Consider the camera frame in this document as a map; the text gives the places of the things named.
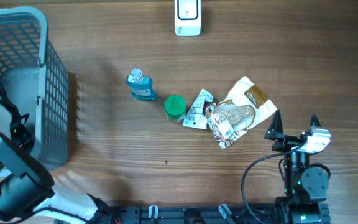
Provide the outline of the clear bag with printed card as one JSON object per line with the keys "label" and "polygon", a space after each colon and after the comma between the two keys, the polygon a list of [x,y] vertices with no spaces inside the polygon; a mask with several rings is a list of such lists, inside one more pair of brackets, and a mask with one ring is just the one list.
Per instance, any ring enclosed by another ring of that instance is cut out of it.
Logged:
{"label": "clear bag with printed card", "polygon": [[183,126],[195,129],[206,129],[206,109],[210,106],[213,100],[213,95],[207,90],[202,89],[185,115]]}

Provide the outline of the blue mouthwash bottle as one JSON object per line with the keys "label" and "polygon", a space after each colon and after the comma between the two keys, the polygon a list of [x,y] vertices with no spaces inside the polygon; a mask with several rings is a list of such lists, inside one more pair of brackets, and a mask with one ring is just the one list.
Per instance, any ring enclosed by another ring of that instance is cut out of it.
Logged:
{"label": "blue mouthwash bottle", "polygon": [[131,88],[134,98],[141,101],[155,100],[156,93],[153,89],[152,79],[143,75],[141,69],[134,68],[127,76],[126,83]]}

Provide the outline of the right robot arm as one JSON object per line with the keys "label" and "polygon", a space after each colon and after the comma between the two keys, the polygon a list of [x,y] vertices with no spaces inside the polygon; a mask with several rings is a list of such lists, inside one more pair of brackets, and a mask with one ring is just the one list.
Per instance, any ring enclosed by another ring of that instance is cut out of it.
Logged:
{"label": "right robot arm", "polygon": [[320,163],[310,163],[310,156],[318,154],[328,146],[331,133],[321,126],[313,115],[310,128],[299,136],[283,132],[279,110],[264,136],[273,140],[272,150],[283,153],[279,171],[284,181],[284,197],[277,197],[274,203],[272,221],[284,224],[329,224],[331,217],[327,190],[331,171]]}

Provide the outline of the white box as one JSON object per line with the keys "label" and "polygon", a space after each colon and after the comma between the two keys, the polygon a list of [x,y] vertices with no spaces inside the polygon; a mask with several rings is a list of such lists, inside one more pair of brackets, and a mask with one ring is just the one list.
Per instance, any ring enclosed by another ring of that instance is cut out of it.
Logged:
{"label": "white box", "polygon": [[226,149],[276,110],[267,94],[244,76],[223,101],[209,104],[204,112],[219,147]]}

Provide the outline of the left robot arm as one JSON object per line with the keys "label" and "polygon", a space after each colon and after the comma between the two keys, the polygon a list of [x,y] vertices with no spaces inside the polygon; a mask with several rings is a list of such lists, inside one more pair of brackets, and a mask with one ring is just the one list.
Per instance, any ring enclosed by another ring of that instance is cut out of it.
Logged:
{"label": "left robot arm", "polygon": [[56,223],[113,223],[114,214],[101,199],[55,185],[50,172],[29,151],[35,140],[0,84],[0,223],[31,217]]}

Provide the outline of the green lid jar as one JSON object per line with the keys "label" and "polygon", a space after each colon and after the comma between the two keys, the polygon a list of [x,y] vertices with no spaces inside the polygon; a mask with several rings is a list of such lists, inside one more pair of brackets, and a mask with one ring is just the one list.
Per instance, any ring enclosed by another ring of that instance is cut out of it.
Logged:
{"label": "green lid jar", "polygon": [[171,95],[164,102],[164,110],[169,121],[178,123],[186,115],[186,102],[180,95]]}

